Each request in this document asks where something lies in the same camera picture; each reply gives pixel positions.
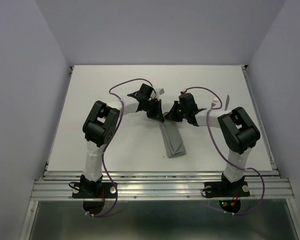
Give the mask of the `grey cloth napkin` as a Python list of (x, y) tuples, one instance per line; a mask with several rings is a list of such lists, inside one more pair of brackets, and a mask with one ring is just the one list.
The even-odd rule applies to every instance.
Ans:
[(184, 141), (175, 122), (165, 120), (159, 123), (165, 152), (168, 158), (177, 158), (186, 154)]

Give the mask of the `silver fork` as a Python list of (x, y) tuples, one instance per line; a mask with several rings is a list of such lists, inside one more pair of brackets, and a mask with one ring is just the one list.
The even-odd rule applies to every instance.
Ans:
[(218, 98), (214, 98), (213, 101), (211, 102), (210, 109), (213, 109), (217, 105), (218, 102), (219, 102), (219, 99)]

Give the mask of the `silver knife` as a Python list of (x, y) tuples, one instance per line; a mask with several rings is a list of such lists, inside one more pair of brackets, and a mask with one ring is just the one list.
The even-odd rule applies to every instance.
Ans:
[(225, 111), (228, 109), (229, 103), (230, 103), (230, 96), (227, 95), (226, 101), (225, 101), (225, 105), (224, 105), (224, 110), (225, 110)]

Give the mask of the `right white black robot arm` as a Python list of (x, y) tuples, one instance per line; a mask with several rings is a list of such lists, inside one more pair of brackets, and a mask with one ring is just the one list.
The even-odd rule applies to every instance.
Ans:
[(240, 194), (247, 197), (250, 193), (245, 181), (246, 163), (261, 134), (243, 107), (223, 110), (216, 106), (220, 102), (216, 97), (210, 108), (198, 108), (194, 96), (183, 92), (164, 117), (177, 123), (186, 120), (195, 127), (207, 127), (209, 134), (212, 128), (220, 129), (228, 147), (228, 155), (224, 156), (217, 146), (215, 149), (226, 162), (226, 167), (221, 180), (205, 182), (201, 193), (206, 198)]

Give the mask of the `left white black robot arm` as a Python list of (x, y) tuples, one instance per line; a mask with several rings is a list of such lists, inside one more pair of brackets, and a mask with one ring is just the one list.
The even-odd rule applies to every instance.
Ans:
[(96, 101), (84, 124), (82, 131), (86, 140), (86, 161), (80, 176), (79, 190), (96, 197), (102, 189), (102, 158), (107, 145), (115, 136), (116, 131), (127, 114), (146, 112), (149, 119), (164, 121), (162, 101), (160, 96), (164, 89), (154, 89), (152, 86), (142, 84), (138, 91), (125, 97), (118, 97), (117, 101), (105, 103)]

